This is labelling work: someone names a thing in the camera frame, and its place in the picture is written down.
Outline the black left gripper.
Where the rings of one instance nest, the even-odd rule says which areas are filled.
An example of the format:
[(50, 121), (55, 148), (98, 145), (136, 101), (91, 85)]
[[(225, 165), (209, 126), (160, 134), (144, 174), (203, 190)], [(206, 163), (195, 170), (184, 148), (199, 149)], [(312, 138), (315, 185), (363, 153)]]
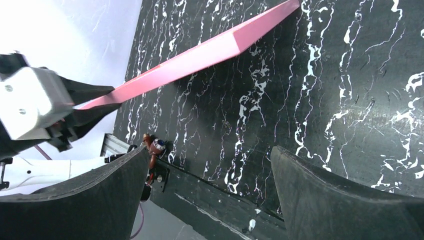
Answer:
[[(0, 55), (0, 83), (28, 64), (20, 53)], [(79, 105), (112, 92), (115, 88), (107, 85), (92, 85), (67, 79), (58, 75), (47, 67), (40, 67), (41, 73), (52, 78), (47, 87), (46, 94), (51, 106)], [(120, 103), (94, 106), (89, 109), (75, 109), (66, 117), (58, 120), (47, 128), (51, 135), (48, 144), (59, 152), (72, 148), (71, 143), (83, 138), (105, 116), (121, 107)], [(0, 123), (0, 158), (13, 157), (30, 148), (30, 140), (11, 140), (3, 123)]]

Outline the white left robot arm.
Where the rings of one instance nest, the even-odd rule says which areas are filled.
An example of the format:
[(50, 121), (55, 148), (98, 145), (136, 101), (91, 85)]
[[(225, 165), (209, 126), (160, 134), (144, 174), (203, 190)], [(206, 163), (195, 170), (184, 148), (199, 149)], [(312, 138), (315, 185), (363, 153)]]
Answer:
[(107, 163), (103, 157), (87, 163), (38, 160), (20, 152), (48, 143), (59, 152), (84, 137), (100, 120), (120, 107), (102, 103), (87, 109), (77, 105), (113, 92), (107, 85), (67, 79), (47, 67), (32, 67), (18, 52), (0, 56), (0, 189), (9, 191), (38, 184), (57, 184)]

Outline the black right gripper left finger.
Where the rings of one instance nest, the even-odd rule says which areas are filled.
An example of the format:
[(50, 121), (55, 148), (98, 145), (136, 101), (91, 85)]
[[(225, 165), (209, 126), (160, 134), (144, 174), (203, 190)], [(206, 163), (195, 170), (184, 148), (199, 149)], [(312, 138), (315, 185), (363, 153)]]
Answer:
[(148, 150), (32, 194), (0, 199), (3, 240), (128, 240), (149, 171)]

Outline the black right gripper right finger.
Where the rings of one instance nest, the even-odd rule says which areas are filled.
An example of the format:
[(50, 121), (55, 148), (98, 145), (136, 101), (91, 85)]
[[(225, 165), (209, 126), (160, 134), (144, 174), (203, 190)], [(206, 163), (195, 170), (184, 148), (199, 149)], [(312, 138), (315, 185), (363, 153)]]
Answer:
[(356, 183), (281, 146), (272, 148), (270, 161), (289, 239), (423, 239), (422, 198)]

